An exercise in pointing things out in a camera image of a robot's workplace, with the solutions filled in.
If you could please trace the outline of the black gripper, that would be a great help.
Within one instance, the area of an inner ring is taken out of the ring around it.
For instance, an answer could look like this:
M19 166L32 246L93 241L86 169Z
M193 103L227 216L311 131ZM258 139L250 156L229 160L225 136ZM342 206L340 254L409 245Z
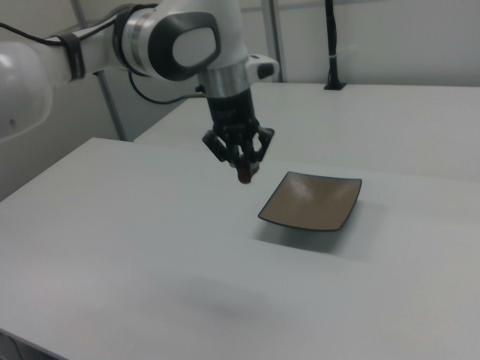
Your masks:
M251 90L231 97L208 97L207 102L213 127L203 136L204 144L220 162L226 161L238 170L242 159L240 145L247 143L248 173L256 173L275 130L258 127Z

